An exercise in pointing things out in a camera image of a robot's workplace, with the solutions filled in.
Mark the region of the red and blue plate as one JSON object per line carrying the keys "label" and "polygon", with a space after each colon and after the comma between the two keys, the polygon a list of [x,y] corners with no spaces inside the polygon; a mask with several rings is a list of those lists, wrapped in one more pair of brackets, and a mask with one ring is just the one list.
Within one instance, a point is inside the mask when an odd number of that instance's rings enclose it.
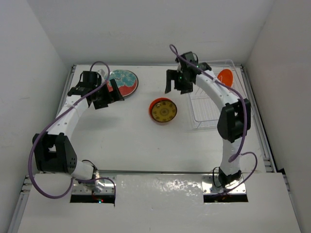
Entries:
{"label": "red and blue plate", "polygon": [[116,81],[118,89],[124,98],[132,95],[138,88],[138,77],[129,70],[117,69],[110,72],[109,82],[107,83],[109,91],[113,90],[111,79]]}

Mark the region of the orange plate yellow pattern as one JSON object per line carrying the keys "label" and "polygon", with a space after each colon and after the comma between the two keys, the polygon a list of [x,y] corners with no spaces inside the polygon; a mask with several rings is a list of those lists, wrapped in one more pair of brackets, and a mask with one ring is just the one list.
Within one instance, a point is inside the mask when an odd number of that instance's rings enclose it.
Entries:
{"label": "orange plate yellow pattern", "polygon": [[159,125],[168,124],[177,115],[177,106],[169,98],[157,98],[153,100],[148,109],[148,113],[153,122]]}

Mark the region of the orange plate with white line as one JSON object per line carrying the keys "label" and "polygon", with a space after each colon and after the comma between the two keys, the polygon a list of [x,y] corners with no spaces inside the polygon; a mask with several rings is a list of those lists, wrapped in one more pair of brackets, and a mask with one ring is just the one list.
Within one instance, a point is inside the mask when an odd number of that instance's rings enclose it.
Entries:
{"label": "orange plate with white line", "polygon": [[223,69],[217,76],[219,81],[226,86],[232,87],[234,76],[230,69]]}

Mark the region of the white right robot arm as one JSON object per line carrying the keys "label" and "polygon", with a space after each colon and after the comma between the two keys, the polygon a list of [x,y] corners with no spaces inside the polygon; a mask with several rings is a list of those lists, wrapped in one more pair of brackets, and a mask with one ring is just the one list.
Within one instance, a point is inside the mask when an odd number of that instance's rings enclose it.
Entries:
{"label": "white right robot arm", "polygon": [[190,51],[179,55],[174,46],[170,47],[176,54],[179,67],[177,70],[166,71],[165,93],[171,91],[172,82],[181,94],[192,92],[196,84],[220,111],[217,130],[223,139],[223,158],[218,168],[218,181],[222,188],[227,188],[242,174],[238,156],[251,126],[251,104],[238,91],[216,78],[207,63],[199,63],[195,53]]}

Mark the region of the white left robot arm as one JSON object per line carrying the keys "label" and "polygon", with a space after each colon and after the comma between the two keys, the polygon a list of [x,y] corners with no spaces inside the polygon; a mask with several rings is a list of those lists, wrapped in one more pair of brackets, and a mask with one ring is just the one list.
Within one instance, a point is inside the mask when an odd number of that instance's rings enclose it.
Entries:
{"label": "white left robot arm", "polygon": [[70,141],[82,114],[93,105],[95,109],[123,101],[115,79],[106,77],[103,70],[83,71],[72,87],[56,121],[33,137],[36,168],[42,172],[63,173],[78,180],[93,178],[95,168],[78,160]]}

